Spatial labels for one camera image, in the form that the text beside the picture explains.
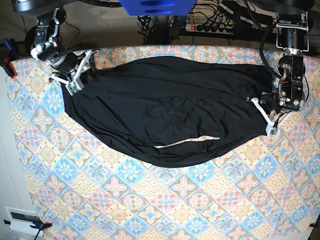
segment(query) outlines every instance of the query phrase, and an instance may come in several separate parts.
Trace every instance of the black cable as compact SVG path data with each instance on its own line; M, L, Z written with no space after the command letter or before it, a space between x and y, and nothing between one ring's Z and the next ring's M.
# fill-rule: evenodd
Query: black cable
M41 231L41 230L39 229L38 233L35 235L34 240L36 240L36 239L37 239L37 237L38 237L38 235L39 235L40 231Z
M305 103L308 101L308 98L309 98L309 84L308 84L308 80L306 78L306 75L304 75L304 79L305 79L305 82L306 82L306 87L308 89L308 94L306 95L306 99L305 99Z
M280 118L281 118L283 115L288 114L288 113L291 113L291 111L286 111L286 112L283 112L282 114L280 114L280 116L278 117L278 119L277 119L277 120L275 121L275 123L274 123L274 127L275 127L275 128L278 127Z
M208 19L204 24L202 24L202 25L203 25L203 26L204 26L204 25L207 25L208 22L209 22L209 20L210 20L210 21L212 22L212 23L210 24L210 27L212 27L212 26L214 25L214 23L216 23L216 20L217 20L217 18L218 18L220 15L222 15L222 16L221 16L222 19L220 20L220 24L221 24L221 22L222 22L222 20L224 19L224 16L225 16L223 12L219 12L216 16L215 16L215 15L212 15L212 16L209 17L209 19Z
M194 45L194 43L195 43L195 36L193 35L192 36L192 46Z
M58 72L63 73L66 76L66 79L71 83L72 80L69 78L68 74L65 71L62 71L60 69L55 68L54 66L51 66L53 69L57 70Z
M265 68L268 70L269 73L271 73L273 76L275 76L276 78L278 79L281 79L282 76L279 75L278 73L276 73L270 66L269 66L269 63L264 55L264 45L265 45L265 41L266 41L266 38L267 38L267 35L268 33L271 31L272 29L269 29L267 31L264 32L263 34L263 37L262 37L262 40L260 42L260 48L259 48L259 53L260 53L260 57L261 57L261 60L265 66Z
M253 5L252 2L249 2L249 3L250 3L250 5L251 5L251 7L253 7L254 13L256 13L256 7L255 7L255 5Z
M85 4L90 4L99 7L106 8L122 8L122 5L119 2L107 2L107 1L98 1L98 0L80 0Z
M246 9L248 10L248 13L250 15L250 18L251 20L253 21L253 23L256 25L256 27L261 30L261 31L268 31L268 30L271 30L271 29L274 29L277 25L277 23L279 22L279 20L277 20L273 25L271 26L266 26L266 27L261 27L259 22L256 20L254 14L252 13L250 7L249 7L249 4L248 4L248 1L247 0L243 0L244 2L244 5L246 7Z
M218 18L218 16L219 16L220 14L222 14L222 18L224 18L224 13L223 13L223 12L219 12L219 13L218 13L218 11L215 12L214 15L212 15L211 17L209 17L209 20L211 20L214 16L216 16L216 17L214 18L214 20L211 21L212 24L211 24L210 27L212 27L212 25L216 22L216 20L217 20L217 18Z
M25 19L24 19L24 17L21 15L21 18L22 18L22 21L23 21L23 27L24 27L24 31L25 31L25 33L27 34L28 33L28 31L27 31L27 29L26 29L26 22L25 22Z
M193 12L192 14L202 14L203 16L205 16L205 18L210 21L210 22L213 22L210 18L211 17L214 17L215 15L211 16L211 17L208 17L207 15L205 15L203 12L201 11L196 11L196 12Z
M77 29L77 31L78 31L77 35L66 45L66 46L69 46L74 40L76 40L77 37L79 37L79 35L81 33L81 30L78 27L68 23L67 21L64 21L64 22L65 22L65 24L69 25L70 27L73 27L73 28Z
M149 16L137 16L138 21L140 22L139 27L141 31L138 31L138 34L143 36L142 44L146 44L149 38L150 33L152 32L154 26L150 27L152 19Z

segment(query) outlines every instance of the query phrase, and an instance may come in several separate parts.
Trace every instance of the power strip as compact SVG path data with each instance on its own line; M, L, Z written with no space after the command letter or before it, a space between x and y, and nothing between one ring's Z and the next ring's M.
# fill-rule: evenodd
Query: power strip
M190 33L207 33L207 34L227 34L233 35L231 32L231 27L227 26L218 27L217 25L203 25L203 24L193 24L187 23L185 25L185 31Z

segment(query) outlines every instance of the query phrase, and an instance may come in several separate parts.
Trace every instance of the screw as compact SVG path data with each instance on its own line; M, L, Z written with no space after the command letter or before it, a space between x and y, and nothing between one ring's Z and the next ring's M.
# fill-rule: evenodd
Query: screw
M36 51L38 53L40 53L42 51L42 46L40 44L38 44L36 47L35 47Z
M293 105L296 106L296 107L299 106L299 103L300 103L300 101L298 99L295 99L293 101Z

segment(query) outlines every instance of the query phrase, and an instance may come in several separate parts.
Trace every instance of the red clamp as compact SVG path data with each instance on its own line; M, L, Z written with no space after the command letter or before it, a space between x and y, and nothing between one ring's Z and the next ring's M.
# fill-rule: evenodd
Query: red clamp
M14 79L17 76L15 67L11 62L9 62L8 58L5 57L4 59L0 59L0 66L3 67L6 74L8 74L11 79Z
M309 228L318 228L318 224L316 222L310 223Z

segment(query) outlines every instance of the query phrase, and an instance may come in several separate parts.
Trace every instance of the black shirt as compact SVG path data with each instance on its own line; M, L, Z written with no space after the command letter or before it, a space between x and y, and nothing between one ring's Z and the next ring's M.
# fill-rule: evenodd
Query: black shirt
M66 113L110 148L159 167L201 164L260 135L267 122L247 101L272 90L264 66L152 57L99 71ZM187 141L211 136L219 139Z

